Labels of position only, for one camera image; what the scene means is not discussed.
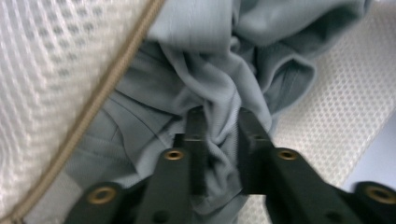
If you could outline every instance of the crumpled shirt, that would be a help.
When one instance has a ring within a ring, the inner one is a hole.
[[[202,105],[210,167],[192,223],[236,223],[246,201],[236,169],[238,111],[272,133],[313,85],[315,59],[366,12],[365,0],[167,0],[66,171],[87,188],[130,186]]]

